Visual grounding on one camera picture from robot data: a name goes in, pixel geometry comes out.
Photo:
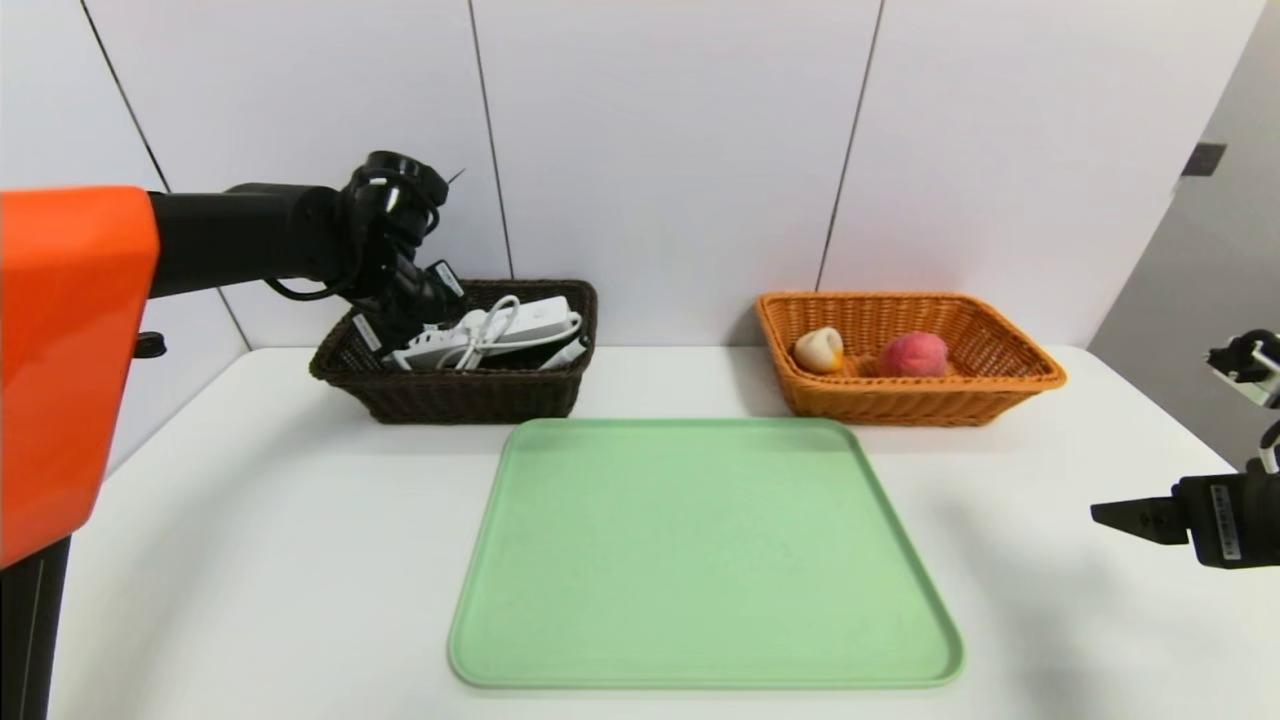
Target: white power strip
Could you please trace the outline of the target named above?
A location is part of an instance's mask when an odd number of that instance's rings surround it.
[[[475,345],[470,354],[474,360],[467,359],[474,368],[480,356],[500,355],[567,340],[576,334],[582,324],[582,318],[568,309],[564,296],[548,297],[516,307],[500,307],[502,305],[503,301],[499,301],[494,306],[497,310],[489,313],[472,310],[457,327],[448,331],[428,329],[411,340],[403,350],[393,351],[387,360],[403,370],[435,370],[448,366],[451,361],[461,363],[460,359],[468,355],[467,350]],[[512,311],[516,313],[515,318],[511,318]]]

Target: table surface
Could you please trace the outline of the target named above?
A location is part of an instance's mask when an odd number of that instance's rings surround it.
[[[445,638],[511,427],[383,427],[246,355],[72,541],[51,719],[1263,717],[1280,573],[1202,568],[1089,505],[1230,468],[1087,352],[986,428],[855,428],[965,638],[929,691],[481,691]],[[599,348],[577,418],[787,415],[763,348]]]

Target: green tray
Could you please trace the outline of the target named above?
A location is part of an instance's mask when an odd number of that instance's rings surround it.
[[[449,634],[494,688],[918,688],[963,657],[858,441],[819,419],[520,425]]]

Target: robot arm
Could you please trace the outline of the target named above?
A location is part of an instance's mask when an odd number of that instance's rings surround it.
[[[256,279],[292,300],[340,296],[390,351],[424,323],[445,324],[466,311],[443,260],[426,270],[413,264],[448,190],[431,168],[379,151],[342,190],[243,184],[214,195],[0,195],[0,568],[88,519],[129,361],[157,352],[137,342],[147,297]],[[303,293],[282,278],[324,288]]]
[[[253,183],[224,193],[151,195],[160,256],[150,297],[265,279],[291,300],[346,299],[384,348],[399,347],[424,323],[466,311],[447,264],[413,264],[448,192],[430,167],[378,151],[342,190]],[[297,292],[282,278],[325,287]]]
[[[1280,410],[1280,336],[1253,331],[1208,352],[1208,365],[1242,395]],[[1280,421],[1258,457],[1231,475],[1183,478],[1170,497],[1094,505],[1097,523],[1160,544],[1187,544],[1212,568],[1280,565]]]

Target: power strip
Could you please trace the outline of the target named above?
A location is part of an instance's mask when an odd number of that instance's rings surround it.
[[[489,323],[490,337],[480,338],[481,345],[529,343],[531,347],[544,338],[550,341],[572,332],[581,322],[579,315],[568,309],[568,300],[561,295],[521,305],[516,309],[516,318],[511,322],[507,332],[493,337],[493,329],[502,328],[511,311],[511,307],[497,311],[493,322]],[[403,350],[390,352],[385,363],[402,370],[435,370],[442,360],[456,360],[466,351],[471,338],[481,332],[488,316],[489,313],[484,310],[472,310],[452,329],[428,329],[411,340]],[[516,350],[521,348],[493,347],[485,350],[484,354],[500,355]]]

